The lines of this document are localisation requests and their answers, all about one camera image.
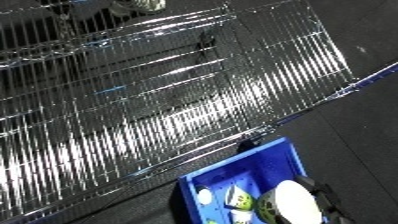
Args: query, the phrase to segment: chrome wire rack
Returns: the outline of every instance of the chrome wire rack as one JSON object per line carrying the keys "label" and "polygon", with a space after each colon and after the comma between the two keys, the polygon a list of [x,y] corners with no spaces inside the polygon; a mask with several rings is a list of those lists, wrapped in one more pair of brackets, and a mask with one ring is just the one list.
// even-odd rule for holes
{"label": "chrome wire rack", "polygon": [[168,0],[124,16],[112,11],[118,1],[5,2],[4,222],[261,135],[354,81],[305,0]]}

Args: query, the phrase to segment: person's foot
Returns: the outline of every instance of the person's foot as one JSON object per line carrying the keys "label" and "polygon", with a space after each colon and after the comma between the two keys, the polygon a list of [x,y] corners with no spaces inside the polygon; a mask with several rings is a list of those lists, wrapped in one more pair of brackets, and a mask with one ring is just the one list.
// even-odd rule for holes
{"label": "person's foot", "polygon": [[166,0],[115,0],[110,11],[114,16],[125,17],[132,12],[157,14],[166,8]]}

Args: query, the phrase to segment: blue plastic bin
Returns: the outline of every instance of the blue plastic bin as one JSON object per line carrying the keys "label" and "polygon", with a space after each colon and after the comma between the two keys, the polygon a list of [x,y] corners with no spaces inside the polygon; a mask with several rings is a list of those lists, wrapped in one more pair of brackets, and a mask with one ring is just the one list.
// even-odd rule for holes
{"label": "blue plastic bin", "polygon": [[[193,223],[203,224],[212,220],[227,224],[231,223],[231,210],[225,206],[224,199],[231,185],[235,184],[257,198],[297,175],[306,176],[296,150],[287,138],[280,138],[180,177],[179,183]],[[211,204],[199,203],[197,186],[211,190]],[[263,222],[254,216],[253,223]]]}

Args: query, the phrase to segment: white lid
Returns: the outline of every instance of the white lid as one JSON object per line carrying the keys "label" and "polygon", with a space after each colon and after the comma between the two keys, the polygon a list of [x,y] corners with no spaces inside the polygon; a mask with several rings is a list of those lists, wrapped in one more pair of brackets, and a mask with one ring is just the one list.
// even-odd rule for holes
{"label": "white lid", "polygon": [[279,213],[292,224],[322,223],[314,197],[294,181],[283,181],[276,187],[275,203]]}
{"label": "white lid", "polygon": [[199,203],[201,203],[202,205],[208,205],[213,200],[213,195],[211,194],[211,191],[209,189],[204,188],[199,190],[198,200]]}

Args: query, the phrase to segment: metal wire grid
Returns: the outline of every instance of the metal wire grid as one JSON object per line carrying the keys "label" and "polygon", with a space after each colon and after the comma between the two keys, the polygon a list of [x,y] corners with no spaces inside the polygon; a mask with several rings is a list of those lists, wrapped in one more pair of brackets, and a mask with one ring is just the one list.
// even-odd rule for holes
{"label": "metal wire grid", "polygon": [[[102,10],[77,35],[58,30],[23,47],[7,47],[3,35],[1,220],[178,165],[175,158],[200,156],[198,148],[310,108],[352,81],[305,1],[238,11],[214,4],[118,26]],[[48,19],[43,7],[1,16],[22,13]],[[57,18],[44,30],[59,29]]]}

